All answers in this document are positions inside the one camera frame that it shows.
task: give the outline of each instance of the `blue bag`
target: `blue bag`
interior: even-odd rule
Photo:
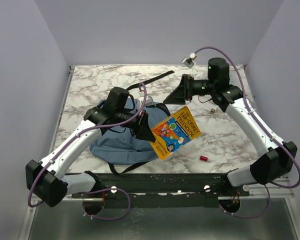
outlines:
[[[136,113],[132,100],[129,98],[125,104],[126,109],[133,109]],[[147,105],[144,110],[148,113],[148,124],[150,128],[170,116],[170,112],[163,103]],[[129,129],[116,126],[105,132],[105,134],[90,145],[91,153],[109,163],[110,170],[114,174],[123,174],[158,158],[156,152],[148,141],[132,137]],[[118,173],[116,165],[132,165],[121,173]]]

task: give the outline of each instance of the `purple cable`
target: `purple cable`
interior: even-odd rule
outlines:
[[[223,210],[223,212],[225,214],[228,214],[232,217],[235,217],[235,218],[239,218],[239,219],[257,219],[261,216],[263,216],[269,209],[270,209],[270,205],[271,205],[271,197],[270,197],[270,192],[269,192],[269,189],[266,185],[264,185],[265,189],[266,189],[266,192],[268,193],[268,199],[267,199],[267,204],[266,204],[266,208],[263,210],[263,212],[259,213],[258,215],[255,215],[255,216],[243,216],[243,215],[237,215],[237,214],[234,214],[234,213],[231,213],[231,212],[228,212],[226,211],[220,204],[220,208]]]
[[[86,212],[85,206],[83,206],[84,216],[89,216],[93,219],[99,219],[99,220],[105,220],[105,221],[114,221],[114,220],[122,219],[124,216],[126,216],[130,212],[131,200],[130,200],[130,197],[129,197],[128,193],[125,190],[122,190],[120,188],[115,188],[115,189],[106,188],[106,189],[102,189],[102,190],[98,190],[98,191],[83,192],[83,194],[87,194],[87,195],[89,195],[89,194],[98,194],[98,193],[111,191],[111,190],[118,190],[118,191],[124,193],[124,195],[126,195],[126,198],[128,199],[128,207],[122,215],[116,216],[116,217],[111,217],[111,218],[100,217],[100,216],[96,216],[96,215],[89,215]]]
[[[138,111],[135,113],[135,115],[133,115],[132,117],[130,117],[129,119],[123,121],[123,122],[119,122],[119,123],[115,123],[115,124],[108,124],[108,125],[97,125],[97,126],[92,126],[92,127],[88,127],[84,130],[82,130],[81,132],[78,133],[78,135],[74,136],[73,138],[71,138],[61,149],[60,151],[58,151],[54,156],[53,158],[51,159],[52,161],[56,160],[57,157],[77,138],[80,138],[80,136],[90,130],[94,130],[94,129],[101,129],[101,128],[113,128],[113,127],[117,127],[117,126],[121,126],[121,125],[124,125],[124,124],[127,124],[129,123],[130,121],[132,121],[133,119],[135,119],[137,116],[139,116],[139,114],[142,112],[142,110],[144,109],[145,107],[145,104],[146,104],[146,99],[147,99],[147,88],[146,88],[146,85],[141,82],[139,83],[139,90],[140,92],[142,91],[141,87],[143,87],[143,90],[144,90],[144,97],[143,97],[143,102],[141,104],[141,107],[140,109],[138,109]],[[35,180],[33,181],[33,184],[30,188],[30,192],[29,192],[29,195],[28,195],[28,206],[30,208],[35,208],[39,205],[41,205],[43,203],[43,201],[38,201],[36,204],[32,204],[31,203],[31,198],[32,198],[32,194],[34,193],[34,190],[35,190],[35,187],[41,177],[41,175],[45,172],[45,170],[48,169],[48,167],[51,165],[50,162],[48,162],[44,168],[41,169],[41,171],[39,172],[39,174],[36,176]]]
[[[276,140],[275,138],[273,138],[273,136],[271,135],[271,133],[265,128],[265,126],[259,121],[259,119],[257,118],[257,116],[251,111],[249,105],[248,105],[248,102],[247,102],[247,96],[246,96],[246,90],[245,90],[245,87],[244,87],[244,83],[242,81],[242,78],[240,76],[240,73],[236,67],[236,65],[234,64],[234,62],[221,50],[219,50],[218,48],[215,48],[213,46],[206,46],[206,47],[202,47],[202,48],[199,48],[197,51],[195,51],[194,53],[197,54],[198,52],[200,52],[201,50],[204,50],[204,49],[213,49],[213,50],[216,50],[218,51],[219,53],[221,53],[222,55],[225,56],[225,58],[231,63],[231,65],[233,66],[238,78],[239,78],[239,81],[240,81],[240,85],[241,85],[241,88],[242,88],[242,93],[243,93],[243,102],[244,102],[244,105],[246,107],[246,109],[248,110],[248,112],[250,112],[250,115],[252,116],[252,118],[256,121],[256,123],[259,125],[259,127],[265,132],[265,134],[274,142],[276,143],[280,148],[282,148],[282,150],[288,155],[288,157],[292,160],[293,164],[295,165],[296,167],[296,170],[298,171],[298,174],[299,174],[299,179],[298,181],[296,182],[296,184],[294,185],[291,185],[291,186],[285,186],[285,185],[281,185],[281,184],[278,184],[278,183],[275,183],[275,182],[271,182],[273,185],[276,185],[278,187],[281,187],[281,188],[285,188],[285,189],[294,189],[296,187],[298,187],[300,185],[300,166],[299,164],[297,163],[297,161],[295,160],[294,156],[292,156],[292,154],[282,145],[281,142],[279,142],[278,140]]]

